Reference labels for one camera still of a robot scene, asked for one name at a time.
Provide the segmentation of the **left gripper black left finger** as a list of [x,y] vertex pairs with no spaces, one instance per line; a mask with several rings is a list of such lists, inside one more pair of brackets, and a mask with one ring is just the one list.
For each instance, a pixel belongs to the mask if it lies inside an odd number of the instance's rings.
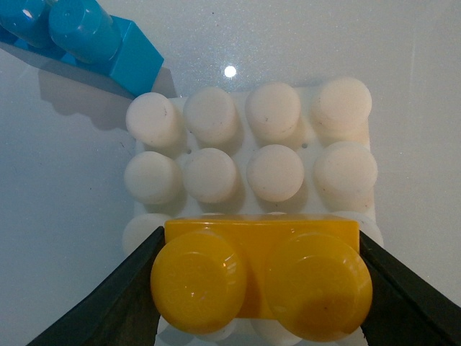
[[153,345],[159,312],[151,297],[153,262],[164,228],[148,238],[86,298],[30,345]]

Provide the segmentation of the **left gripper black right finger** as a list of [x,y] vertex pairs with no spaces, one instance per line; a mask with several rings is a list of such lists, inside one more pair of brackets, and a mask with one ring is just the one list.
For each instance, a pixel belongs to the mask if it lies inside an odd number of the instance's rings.
[[370,312],[362,323],[369,345],[459,345],[460,307],[364,232],[360,256],[372,278]]

